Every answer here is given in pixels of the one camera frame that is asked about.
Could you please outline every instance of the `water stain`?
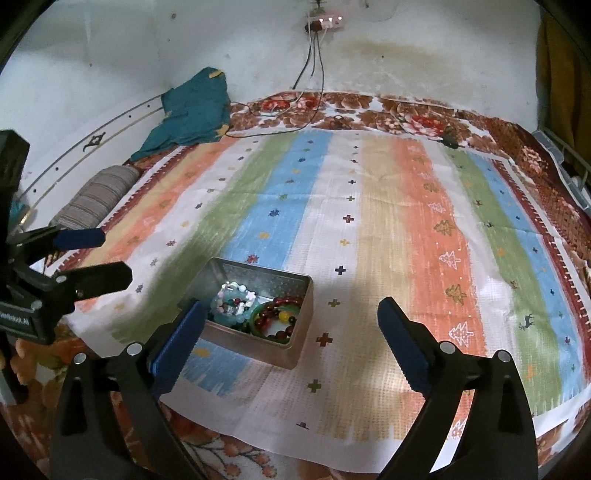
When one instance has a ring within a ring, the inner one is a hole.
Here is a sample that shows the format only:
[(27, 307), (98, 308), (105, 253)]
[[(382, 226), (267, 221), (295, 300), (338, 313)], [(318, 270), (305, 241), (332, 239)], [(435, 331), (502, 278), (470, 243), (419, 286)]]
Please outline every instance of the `water stain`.
[(477, 93), (460, 53), (367, 40), (332, 42), (323, 49), (327, 89), (437, 98), (464, 104)]

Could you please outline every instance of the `power strip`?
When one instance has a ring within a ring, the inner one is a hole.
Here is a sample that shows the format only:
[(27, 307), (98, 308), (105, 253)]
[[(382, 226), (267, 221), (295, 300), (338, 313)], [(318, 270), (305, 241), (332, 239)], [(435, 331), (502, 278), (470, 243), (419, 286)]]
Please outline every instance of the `power strip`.
[(320, 14), (310, 16), (309, 18), (306, 17), (304, 25), (307, 27), (308, 21), (312, 25), (314, 22), (318, 21), (322, 25), (322, 30), (339, 30), (345, 26), (345, 18), (339, 14)]

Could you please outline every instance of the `beige stripe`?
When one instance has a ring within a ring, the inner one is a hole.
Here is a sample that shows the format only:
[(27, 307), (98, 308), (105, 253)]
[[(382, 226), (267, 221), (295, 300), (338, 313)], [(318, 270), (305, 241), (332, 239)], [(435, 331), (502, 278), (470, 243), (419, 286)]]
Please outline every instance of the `beige stripe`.
[[(378, 327), (378, 303), (387, 296), (410, 308), (410, 249), (402, 223), (404, 197), (388, 137), (364, 142), (363, 182), (358, 226), (358, 257), (348, 332), (340, 350), (344, 359), (327, 385), (327, 414), (319, 433), (353, 440), (403, 438), (420, 408)], [(413, 411), (402, 405), (413, 404)]]

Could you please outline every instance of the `yellow curtain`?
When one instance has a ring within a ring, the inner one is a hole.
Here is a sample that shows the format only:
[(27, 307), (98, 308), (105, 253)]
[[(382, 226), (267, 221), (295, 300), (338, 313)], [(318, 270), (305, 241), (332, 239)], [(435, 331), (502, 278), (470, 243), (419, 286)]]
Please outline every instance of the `yellow curtain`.
[[(591, 163), (591, 67), (568, 34), (542, 16), (537, 50), (540, 124)], [(566, 156), (582, 176), (584, 168)]]

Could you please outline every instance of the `striped pillow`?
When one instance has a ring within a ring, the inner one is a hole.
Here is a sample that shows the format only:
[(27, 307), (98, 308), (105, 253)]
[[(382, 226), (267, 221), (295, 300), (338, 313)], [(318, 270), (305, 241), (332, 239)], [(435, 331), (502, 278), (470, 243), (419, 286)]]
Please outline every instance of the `striped pillow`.
[(136, 168), (125, 165), (101, 170), (55, 215), (50, 225), (70, 230), (96, 228), (138, 181), (139, 176)]

